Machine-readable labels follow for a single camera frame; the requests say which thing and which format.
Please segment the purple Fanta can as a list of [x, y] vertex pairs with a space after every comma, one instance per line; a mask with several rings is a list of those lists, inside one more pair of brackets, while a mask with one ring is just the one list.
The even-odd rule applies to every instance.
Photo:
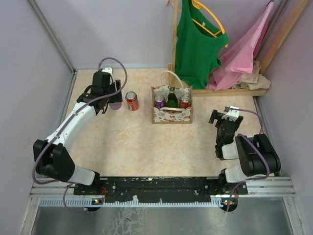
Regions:
[[166, 106], [166, 99], [162, 94], [156, 94], [154, 98], [155, 107], [159, 110]]
[[115, 103], [110, 103], [109, 104], [109, 107], [112, 109], [112, 110], [118, 110], [120, 109], [122, 106], [122, 103], [121, 102], [115, 102]]

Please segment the green glass bottle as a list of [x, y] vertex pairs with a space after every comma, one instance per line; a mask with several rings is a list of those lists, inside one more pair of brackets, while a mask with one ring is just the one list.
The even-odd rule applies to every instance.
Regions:
[[175, 88], [171, 87], [169, 89], [169, 94], [167, 96], [166, 107], [168, 108], [177, 108], [178, 107], [178, 99], [175, 94]]

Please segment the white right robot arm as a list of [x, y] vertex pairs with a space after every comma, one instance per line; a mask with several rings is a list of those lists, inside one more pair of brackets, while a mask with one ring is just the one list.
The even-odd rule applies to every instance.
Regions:
[[244, 117], [241, 109], [226, 107], [224, 113], [213, 110], [208, 123], [216, 122], [217, 128], [215, 153], [221, 161], [238, 160], [239, 163], [223, 169], [219, 174], [219, 190], [231, 193], [237, 184], [251, 179], [264, 179], [270, 174], [279, 173], [281, 161], [269, 138], [263, 133], [263, 119], [260, 121], [260, 133], [253, 137], [236, 134]]

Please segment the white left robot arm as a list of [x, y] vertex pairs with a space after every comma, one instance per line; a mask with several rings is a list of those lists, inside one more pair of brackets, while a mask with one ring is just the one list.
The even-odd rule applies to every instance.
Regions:
[[121, 104], [123, 85], [120, 80], [114, 80], [112, 75], [111, 67], [95, 72], [92, 84], [79, 96], [62, 124], [45, 140], [35, 141], [32, 178], [36, 184], [40, 183], [35, 176], [39, 174], [50, 177], [53, 182], [82, 184], [91, 194], [101, 190], [99, 174], [76, 166], [69, 152], [82, 130], [99, 112], [104, 113], [109, 104]]

